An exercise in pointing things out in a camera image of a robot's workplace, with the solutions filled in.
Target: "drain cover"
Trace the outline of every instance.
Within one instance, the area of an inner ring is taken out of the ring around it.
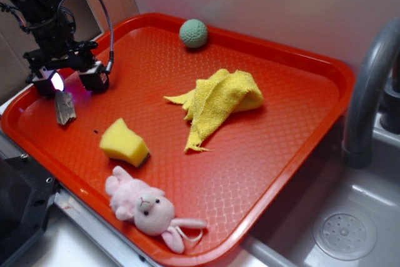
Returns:
[[[316,220],[314,239],[329,256],[345,261],[366,256],[375,246],[374,223],[354,208],[331,208]]]

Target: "yellow cloth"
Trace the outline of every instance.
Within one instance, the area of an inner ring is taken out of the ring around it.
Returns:
[[[208,150],[200,147],[228,118],[231,113],[256,109],[264,98],[251,74],[243,71],[229,73],[220,69],[209,79],[198,79],[196,88],[176,96],[167,97],[172,103],[182,104],[187,111],[185,120],[192,120],[185,152]]]

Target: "stuffed animal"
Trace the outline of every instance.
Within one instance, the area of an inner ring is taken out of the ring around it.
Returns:
[[[200,219],[175,218],[174,205],[165,198],[164,191],[133,178],[120,166],[112,173],[106,180],[106,192],[111,196],[110,205],[118,220],[134,223],[149,236],[161,235],[167,246],[179,254],[184,251],[182,237],[192,242],[201,239],[207,224]],[[201,232],[198,237],[189,239],[181,227]]]

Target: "crocheted ball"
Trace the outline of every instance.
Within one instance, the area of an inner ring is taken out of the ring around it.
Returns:
[[[179,37],[186,47],[199,48],[207,42],[207,27],[200,20],[187,20],[179,30]]]

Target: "sink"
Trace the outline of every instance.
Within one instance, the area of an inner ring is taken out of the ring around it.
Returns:
[[[341,159],[343,124],[251,230],[276,254],[268,266],[400,266],[400,136],[375,128],[371,165],[352,169]]]

